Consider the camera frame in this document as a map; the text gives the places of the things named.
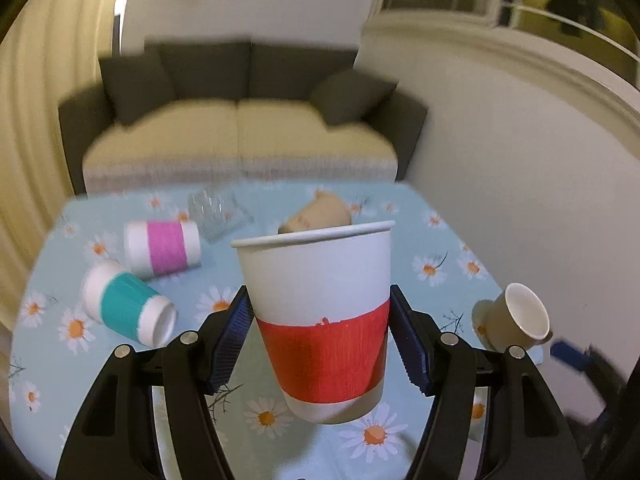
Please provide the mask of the clear glass tumbler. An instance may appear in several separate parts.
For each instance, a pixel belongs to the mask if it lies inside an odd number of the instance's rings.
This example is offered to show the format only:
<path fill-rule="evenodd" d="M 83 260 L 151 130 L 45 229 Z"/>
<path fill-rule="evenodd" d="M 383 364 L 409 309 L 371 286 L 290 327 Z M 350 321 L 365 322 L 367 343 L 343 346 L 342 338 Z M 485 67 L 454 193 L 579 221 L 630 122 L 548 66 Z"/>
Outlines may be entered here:
<path fill-rule="evenodd" d="M 241 229 L 253 216 L 231 190 L 203 188 L 188 197 L 189 217 L 207 243 Z"/>

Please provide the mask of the beige ceramic mug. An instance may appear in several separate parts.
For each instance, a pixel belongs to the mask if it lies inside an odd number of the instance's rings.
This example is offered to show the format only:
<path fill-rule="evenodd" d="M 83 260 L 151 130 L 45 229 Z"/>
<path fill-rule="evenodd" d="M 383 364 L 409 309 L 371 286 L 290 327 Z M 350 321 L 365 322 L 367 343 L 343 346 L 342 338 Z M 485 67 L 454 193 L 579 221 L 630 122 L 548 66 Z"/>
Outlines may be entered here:
<path fill-rule="evenodd" d="M 549 313 L 526 285 L 511 283 L 495 300 L 480 300 L 472 310 L 472 325 L 488 350 L 503 352 L 512 346 L 525 351 L 553 337 Z"/>

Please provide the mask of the dark grey sofa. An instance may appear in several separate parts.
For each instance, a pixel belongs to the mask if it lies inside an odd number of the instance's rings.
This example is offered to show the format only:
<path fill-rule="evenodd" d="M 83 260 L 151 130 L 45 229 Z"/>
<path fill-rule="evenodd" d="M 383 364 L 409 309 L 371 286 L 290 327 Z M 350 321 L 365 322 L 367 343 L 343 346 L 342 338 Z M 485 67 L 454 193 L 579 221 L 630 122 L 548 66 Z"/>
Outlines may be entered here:
<path fill-rule="evenodd" d="M 400 181 L 427 108 L 352 49 L 150 40 L 58 107 L 76 194 L 259 180 Z"/>

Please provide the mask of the cream sofa blanket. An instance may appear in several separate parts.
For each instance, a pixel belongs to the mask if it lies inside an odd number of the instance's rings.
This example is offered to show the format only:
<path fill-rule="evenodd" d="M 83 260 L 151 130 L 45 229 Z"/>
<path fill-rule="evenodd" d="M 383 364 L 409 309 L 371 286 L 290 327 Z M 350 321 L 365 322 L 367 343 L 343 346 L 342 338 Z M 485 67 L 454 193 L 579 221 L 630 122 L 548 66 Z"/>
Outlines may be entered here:
<path fill-rule="evenodd" d="M 239 178 L 393 181 L 399 159 L 364 122 L 329 127 L 304 101 L 169 103 L 115 124 L 82 159 L 89 193 Z"/>

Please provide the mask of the brown kraft paper cup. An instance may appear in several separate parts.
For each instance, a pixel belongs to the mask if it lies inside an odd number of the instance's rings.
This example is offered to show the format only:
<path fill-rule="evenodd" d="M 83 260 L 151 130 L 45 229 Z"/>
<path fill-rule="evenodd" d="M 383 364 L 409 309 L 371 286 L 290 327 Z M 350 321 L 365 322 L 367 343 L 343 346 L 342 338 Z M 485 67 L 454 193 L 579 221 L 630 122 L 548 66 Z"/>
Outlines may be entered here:
<path fill-rule="evenodd" d="M 352 214 L 337 195 L 317 192 L 310 203 L 278 227 L 278 233 L 288 234 L 351 224 Z"/>

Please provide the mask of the red band paper cup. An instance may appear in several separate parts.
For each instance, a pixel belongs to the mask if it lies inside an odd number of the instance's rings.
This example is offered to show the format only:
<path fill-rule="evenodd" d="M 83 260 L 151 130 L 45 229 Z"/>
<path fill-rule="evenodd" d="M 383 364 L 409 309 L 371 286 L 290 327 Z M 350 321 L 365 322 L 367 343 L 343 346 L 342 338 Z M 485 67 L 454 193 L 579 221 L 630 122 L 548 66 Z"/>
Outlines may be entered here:
<path fill-rule="evenodd" d="M 384 385 L 393 221 L 235 240 L 285 402 L 320 425 L 375 408 Z"/>

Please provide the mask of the dark throw pillow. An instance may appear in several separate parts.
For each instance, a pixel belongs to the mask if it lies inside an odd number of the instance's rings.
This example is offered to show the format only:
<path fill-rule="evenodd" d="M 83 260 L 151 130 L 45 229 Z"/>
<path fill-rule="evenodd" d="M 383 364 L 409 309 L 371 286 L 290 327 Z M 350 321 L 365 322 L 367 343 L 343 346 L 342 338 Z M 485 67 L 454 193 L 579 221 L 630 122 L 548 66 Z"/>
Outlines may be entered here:
<path fill-rule="evenodd" d="M 358 122 L 392 94 L 397 82 L 349 68 L 320 82 L 309 97 L 329 127 Z"/>
<path fill-rule="evenodd" d="M 99 58 L 105 92 L 118 121 L 131 126 L 176 98 L 171 80 L 155 51 Z"/>

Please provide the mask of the pink band paper cup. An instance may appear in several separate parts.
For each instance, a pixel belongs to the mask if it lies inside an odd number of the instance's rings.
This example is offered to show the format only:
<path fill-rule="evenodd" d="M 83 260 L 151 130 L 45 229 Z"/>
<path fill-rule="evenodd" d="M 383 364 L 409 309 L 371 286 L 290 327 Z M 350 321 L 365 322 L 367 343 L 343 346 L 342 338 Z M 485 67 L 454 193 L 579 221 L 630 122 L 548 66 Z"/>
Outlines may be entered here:
<path fill-rule="evenodd" d="M 132 274 L 142 280 L 179 273 L 201 264 L 198 225 L 193 221 L 134 221 L 124 227 Z"/>

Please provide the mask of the cream curtain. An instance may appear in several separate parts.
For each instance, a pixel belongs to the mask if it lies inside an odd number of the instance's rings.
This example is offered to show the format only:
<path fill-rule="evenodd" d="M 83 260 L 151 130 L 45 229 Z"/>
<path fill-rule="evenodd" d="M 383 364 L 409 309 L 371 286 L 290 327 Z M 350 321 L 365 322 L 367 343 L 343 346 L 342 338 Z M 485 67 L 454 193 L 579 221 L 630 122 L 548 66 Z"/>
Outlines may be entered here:
<path fill-rule="evenodd" d="M 1 39 L 1 327 L 72 194 L 58 103 L 99 78 L 126 0 L 20 0 Z"/>

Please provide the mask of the left dark throw pillow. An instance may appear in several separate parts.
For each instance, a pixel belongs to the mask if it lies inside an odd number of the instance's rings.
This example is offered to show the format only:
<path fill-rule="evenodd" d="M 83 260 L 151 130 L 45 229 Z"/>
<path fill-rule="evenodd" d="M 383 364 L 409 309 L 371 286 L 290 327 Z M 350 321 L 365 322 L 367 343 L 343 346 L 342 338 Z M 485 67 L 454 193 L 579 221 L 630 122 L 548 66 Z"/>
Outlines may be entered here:
<path fill-rule="evenodd" d="M 99 58 L 105 92 L 118 121 L 131 126 L 176 98 L 171 80 L 155 51 Z"/>

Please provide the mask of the teal band paper cup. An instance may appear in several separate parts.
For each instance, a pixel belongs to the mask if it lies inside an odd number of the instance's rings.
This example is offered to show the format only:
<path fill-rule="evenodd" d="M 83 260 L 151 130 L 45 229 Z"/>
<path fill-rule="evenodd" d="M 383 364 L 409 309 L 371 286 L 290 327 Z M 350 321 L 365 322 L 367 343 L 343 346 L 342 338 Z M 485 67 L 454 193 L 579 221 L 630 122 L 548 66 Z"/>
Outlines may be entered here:
<path fill-rule="evenodd" d="M 90 318 L 149 348 L 166 346 L 177 323 L 174 304 L 115 260 L 88 270 L 80 298 Z"/>

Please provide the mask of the right dark throw pillow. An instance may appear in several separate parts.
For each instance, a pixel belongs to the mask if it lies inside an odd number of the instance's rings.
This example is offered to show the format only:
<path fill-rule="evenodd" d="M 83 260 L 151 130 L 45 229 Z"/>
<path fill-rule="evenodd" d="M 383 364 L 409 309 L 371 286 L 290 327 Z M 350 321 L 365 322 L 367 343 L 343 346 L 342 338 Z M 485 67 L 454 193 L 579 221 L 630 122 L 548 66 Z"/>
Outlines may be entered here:
<path fill-rule="evenodd" d="M 329 127 L 358 122 L 392 94 L 397 82 L 349 68 L 320 82 L 309 97 Z"/>

